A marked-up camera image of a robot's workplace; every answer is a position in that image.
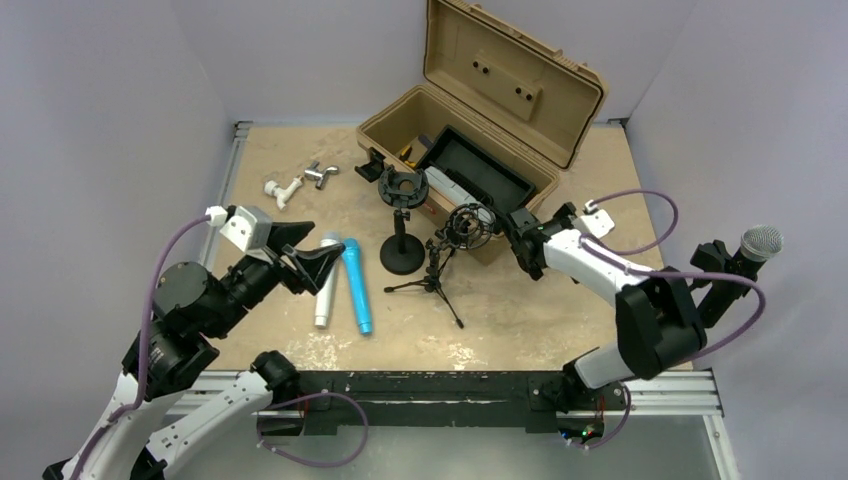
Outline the blue microphone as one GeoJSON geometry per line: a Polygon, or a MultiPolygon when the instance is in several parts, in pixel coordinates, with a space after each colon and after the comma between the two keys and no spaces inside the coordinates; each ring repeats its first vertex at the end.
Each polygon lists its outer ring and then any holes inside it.
{"type": "Polygon", "coordinates": [[[347,272],[357,326],[362,335],[369,336],[373,333],[373,320],[360,246],[356,239],[350,237],[343,239],[342,244],[345,247],[342,258],[347,272]]]}

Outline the white microphone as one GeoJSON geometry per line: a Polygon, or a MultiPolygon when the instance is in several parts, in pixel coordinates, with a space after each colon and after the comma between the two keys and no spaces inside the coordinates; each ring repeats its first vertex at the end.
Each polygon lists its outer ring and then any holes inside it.
{"type": "MultiPolygon", "coordinates": [[[[320,241],[321,247],[341,244],[342,239],[337,232],[327,232],[320,241]]],[[[314,326],[326,329],[332,313],[335,298],[335,287],[338,277],[338,261],[335,261],[322,289],[316,295],[314,326]]]]}

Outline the black round-base mic stand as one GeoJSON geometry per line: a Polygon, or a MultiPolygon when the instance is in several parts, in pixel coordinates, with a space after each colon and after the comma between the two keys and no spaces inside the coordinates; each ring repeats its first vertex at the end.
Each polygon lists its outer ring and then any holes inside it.
{"type": "Polygon", "coordinates": [[[383,267],[395,275],[409,275],[417,271],[424,262],[425,247],[414,235],[406,231],[406,221],[411,211],[423,205],[429,195],[429,183],[421,171],[398,172],[388,166],[378,180],[380,198],[393,211],[394,234],[380,248],[383,267]]]}

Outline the black tripod shock-mount stand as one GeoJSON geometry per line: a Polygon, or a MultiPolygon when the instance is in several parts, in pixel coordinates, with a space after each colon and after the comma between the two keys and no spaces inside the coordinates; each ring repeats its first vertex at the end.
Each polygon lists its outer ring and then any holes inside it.
{"type": "Polygon", "coordinates": [[[443,227],[424,246],[428,254],[425,276],[421,280],[387,286],[384,292],[392,293],[413,286],[422,287],[428,293],[435,292],[449,307],[456,325],[464,329],[463,321],[443,290],[441,276],[458,251],[475,250],[486,245],[495,233],[496,224],[495,213],[481,203],[457,206],[450,212],[443,227]]]}

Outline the black round-base clip stand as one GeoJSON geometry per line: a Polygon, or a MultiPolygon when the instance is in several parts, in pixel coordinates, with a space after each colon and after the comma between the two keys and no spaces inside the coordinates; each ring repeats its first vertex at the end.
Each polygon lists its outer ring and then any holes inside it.
{"type": "MultiPolygon", "coordinates": [[[[690,264],[706,273],[735,273],[737,268],[733,256],[722,240],[713,240],[699,244],[690,259],[690,264]]],[[[713,293],[727,293],[733,289],[730,281],[695,279],[689,285],[689,291],[710,287],[713,293]]]]}

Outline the black silver-grille microphone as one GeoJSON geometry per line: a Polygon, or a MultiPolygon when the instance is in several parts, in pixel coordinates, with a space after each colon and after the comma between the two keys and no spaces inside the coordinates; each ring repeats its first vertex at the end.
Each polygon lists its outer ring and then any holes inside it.
{"type": "MultiPolygon", "coordinates": [[[[756,225],[748,229],[742,234],[739,248],[732,255],[737,270],[729,275],[756,282],[759,270],[782,251],[783,242],[783,234],[774,226],[756,225]]],[[[708,287],[709,291],[699,303],[698,312],[705,328],[712,328],[736,300],[750,291],[749,286],[730,282],[733,289],[727,293],[713,293],[708,287]]]]}

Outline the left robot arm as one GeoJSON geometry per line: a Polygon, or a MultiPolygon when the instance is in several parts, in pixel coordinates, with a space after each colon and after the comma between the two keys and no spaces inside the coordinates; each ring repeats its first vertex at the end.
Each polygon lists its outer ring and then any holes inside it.
{"type": "Polygon", "coordinates": [[[47,479],[167,479],[216,434],[269,404],[292,405],[300,391],[296,367],[276,350],[259,354],[220,395],[179,421],[171,408],[196,383],[226,337],[275,288],[317,294],[344,252],[340,243],[301,251],[313,223],[262,221],[235,215],[206,222],[242,250],[222,276],[196,262],[158,265],[142,326],[121,363],[107,407],[82,448],[49,465],[47,479]]]}

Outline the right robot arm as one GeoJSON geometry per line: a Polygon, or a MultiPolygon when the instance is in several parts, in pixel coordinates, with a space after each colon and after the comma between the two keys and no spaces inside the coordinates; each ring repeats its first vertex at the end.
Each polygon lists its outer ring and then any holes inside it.
{"type": "Polygon", "coordinates": [[[500,224],[532,279],[556,270],[614,309],[615,341],[563,366],[550,399],[565,410],[588,405],[601,389],[621,380],[652,379],[706,345],[705,327],[680,271],[656,271],[602,246],[600,237],[614,228],[605,211],[580,215],[566,203],[542,222],[522,208],[500,224]]]}

